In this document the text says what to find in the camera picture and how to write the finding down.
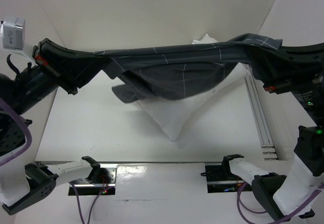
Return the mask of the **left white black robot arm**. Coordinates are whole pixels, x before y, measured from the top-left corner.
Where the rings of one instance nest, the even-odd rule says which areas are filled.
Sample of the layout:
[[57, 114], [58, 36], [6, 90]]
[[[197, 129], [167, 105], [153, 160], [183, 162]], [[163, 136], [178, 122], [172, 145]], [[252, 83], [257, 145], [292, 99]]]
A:
[[75, 95], [106, 64], [99, 53], [69, 50], [44, 39], [29, 52], [13, 49], [28, 61], [20, 71], [11, 60], [14, 79], [1, 75], [1, 204], [14, 215], [48, 197], [58, 185], [85, 179], [106, 181], [106, 171], [89, 156], [79, 161], [46, 166], [24, 163], [23, 153], [31, 146], [29, 126], [23, 114], [57, 88]]

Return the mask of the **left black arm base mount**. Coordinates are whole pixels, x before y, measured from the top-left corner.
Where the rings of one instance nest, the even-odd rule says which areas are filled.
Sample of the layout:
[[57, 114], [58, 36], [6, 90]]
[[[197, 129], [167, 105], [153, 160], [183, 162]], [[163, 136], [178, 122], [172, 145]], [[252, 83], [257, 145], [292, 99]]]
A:
[[98, 173], [72, 182], [80, 196], [96, 196], [99, 192], [104, 196], [115, 195], [117, 165], [110, 163], [100, 165]]

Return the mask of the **aluminium rail at table edge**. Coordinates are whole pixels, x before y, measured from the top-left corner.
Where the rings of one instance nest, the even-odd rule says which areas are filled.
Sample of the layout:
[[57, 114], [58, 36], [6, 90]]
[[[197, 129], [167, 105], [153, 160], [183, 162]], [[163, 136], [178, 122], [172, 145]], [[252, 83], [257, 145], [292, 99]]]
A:
[[263, 158], [264, 160], [279, 160], [261, 105], [256, 83], [252, 75], [252, 70], [248, 65], [244, 65], [244, 68], [248, 72], [245, 76], [245, 84], [263, 152]]

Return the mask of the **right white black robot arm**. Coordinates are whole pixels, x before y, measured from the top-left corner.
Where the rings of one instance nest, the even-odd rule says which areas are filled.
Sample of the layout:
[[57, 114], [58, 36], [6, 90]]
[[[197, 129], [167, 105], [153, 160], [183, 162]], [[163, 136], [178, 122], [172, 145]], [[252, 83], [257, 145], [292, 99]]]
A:
[[249, 46], [247, 54], [264, 90], [271, 94], [291, 93], [314, 126], [299, 126], [287, 174], [262, 170], [240, 154], [223, 158], [221, 174], [227, 180], [237, 176], [243, 181], [239, 194], [250, 186], [273, 223], [294, 216], [311, 218], [312, 204], [323, 191], [323, 44], [278, 49]]

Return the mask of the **dark grey checked pillowcase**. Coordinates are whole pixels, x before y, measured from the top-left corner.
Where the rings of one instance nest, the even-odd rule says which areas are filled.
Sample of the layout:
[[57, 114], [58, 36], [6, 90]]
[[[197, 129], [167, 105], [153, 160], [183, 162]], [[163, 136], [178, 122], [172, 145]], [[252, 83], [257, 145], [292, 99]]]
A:
[[112, 87], [123, 103], [181, 100], [221, 83], [238, 63], [249, 64], [246, 48], [279, 49], [280, 39], [243, 34], [226, 42], [95, 52], [107, 57], [103, 71], [123, 83]]

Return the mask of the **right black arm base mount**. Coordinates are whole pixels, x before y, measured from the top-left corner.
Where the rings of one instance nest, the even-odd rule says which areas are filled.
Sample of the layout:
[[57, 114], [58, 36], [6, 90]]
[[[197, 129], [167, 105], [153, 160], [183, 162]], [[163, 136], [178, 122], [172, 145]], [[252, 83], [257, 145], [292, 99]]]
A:
[[206, 164], [200, 175], [206, 179], [208, 193], [234, 193], [245, 182], [238, 176], [226, 175], [220, 163]]

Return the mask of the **white pillow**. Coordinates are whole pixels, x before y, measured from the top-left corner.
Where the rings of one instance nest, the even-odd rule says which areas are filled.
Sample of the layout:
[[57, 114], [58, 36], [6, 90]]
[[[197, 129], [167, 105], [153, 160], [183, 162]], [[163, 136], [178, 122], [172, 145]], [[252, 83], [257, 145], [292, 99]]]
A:
[[202, 94], [178, 101], [165, 99], [140, 100], [137, 103], [160, 126], [174, 142], [179, 137], [187, 120], [210, 99], [222, 96], [232, 85], [250, 75], [242, 63], [238, 63], [220, 84]]

